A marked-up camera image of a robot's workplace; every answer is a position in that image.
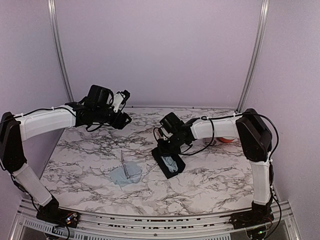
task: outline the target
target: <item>folded cloth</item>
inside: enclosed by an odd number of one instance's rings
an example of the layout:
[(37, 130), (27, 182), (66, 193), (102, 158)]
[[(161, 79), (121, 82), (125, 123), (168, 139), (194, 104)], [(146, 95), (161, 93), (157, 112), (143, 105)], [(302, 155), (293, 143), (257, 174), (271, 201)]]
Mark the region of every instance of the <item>folded cloth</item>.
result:
[(129, 178), (127, 179), (123, 166), (118, 166), (113, 169), (109, 176), (114, 184), (124, 187), (128, 184), (136, 184), (140, 181), (142, 175), (142, 169), (134, 161), (125, 162), (126, 170)]
[(174, 161), (172, 159), (172, 157), (170, 157), (170, 156), (162, 156), (161, 158), (162, 158), (164, 164), (169, 169), (170, 173), (174, 173), (174, 172), (178, 171), (177, 163), (176, 163), (176, 161)]

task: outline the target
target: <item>wall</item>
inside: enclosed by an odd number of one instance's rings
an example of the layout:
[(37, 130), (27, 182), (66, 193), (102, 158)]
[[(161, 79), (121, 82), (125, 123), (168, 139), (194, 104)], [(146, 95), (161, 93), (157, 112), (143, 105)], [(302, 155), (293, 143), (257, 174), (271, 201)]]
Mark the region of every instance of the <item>wall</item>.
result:
[(236, 108), (259, 0), (57, 0), (71, 88), (131, 92), (130, 105)]
[[(26, 113), (67, 102), (50, 28), (47, 2), (2, 0), (0, 7), (0, 114)], [(39, 176), (60, 131), (23, 145)], [(21, 200), (8, 172), (0, 171), (0, 239), (7, 240)]]
[(303, 240), (320, 239), (320, 2), (271, 0), (262, 50), (246, 102), (274, 121), (275, 185)]

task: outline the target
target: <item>white panel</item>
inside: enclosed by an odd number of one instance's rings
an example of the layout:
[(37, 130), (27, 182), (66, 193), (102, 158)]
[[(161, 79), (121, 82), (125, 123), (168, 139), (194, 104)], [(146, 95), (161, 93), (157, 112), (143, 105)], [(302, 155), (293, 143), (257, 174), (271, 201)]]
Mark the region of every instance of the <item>white panel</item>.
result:
[(130, 105), (236, 108), (259, 0), (56, 0), (76, 101), (91, 84)]

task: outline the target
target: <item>marble pattern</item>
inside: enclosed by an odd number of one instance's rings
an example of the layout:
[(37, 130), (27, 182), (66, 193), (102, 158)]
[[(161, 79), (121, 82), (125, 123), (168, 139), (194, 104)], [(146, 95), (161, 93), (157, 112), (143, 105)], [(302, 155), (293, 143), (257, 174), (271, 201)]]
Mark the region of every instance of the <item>marble pattern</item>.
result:
[[(183, 120), (201, 116), (225, 116), (233, 112), (201, 108), (126, 108), (132, 123), (123, 130), (103, 127), (86, 132), (66, 129), (41, 177), (41, 182), (62, 207), (120, 215), (199, 215), (251, 206), (252, 172), (239, 141), (183, 156), (183, 173), (171, 179), (151, 155), (156, 147), (153, 127), (174, 112)], [(204, 146), (194, 142), (190, 151)], [(125, 161), (142, 168), (139, 183), (120, 188), (108, 173)]]

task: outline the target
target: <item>table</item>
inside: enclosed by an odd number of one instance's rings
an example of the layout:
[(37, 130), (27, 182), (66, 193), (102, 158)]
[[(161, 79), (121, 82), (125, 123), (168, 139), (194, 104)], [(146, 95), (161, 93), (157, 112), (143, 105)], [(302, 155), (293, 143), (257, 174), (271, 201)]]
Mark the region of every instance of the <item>table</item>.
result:
[[(151, 155), (156, 147), (153, 128), (168, 113), (182, 120), (233, 114), (212, 108), (125, 108), (132, 122), (123, 130), (102, 127), (66, 129), (41, 177), (61, 207), (118, 215), (181, 216), (217, 213), (251, 206), (252, 172), (241, 143), (220, 143), (183, 156), (185, 170), (166, 179)], [(204, 146), (194, 142), (192, 150)], [(142, 168), (139, 183), (120, 188), (108, 173), (125, 161)]]

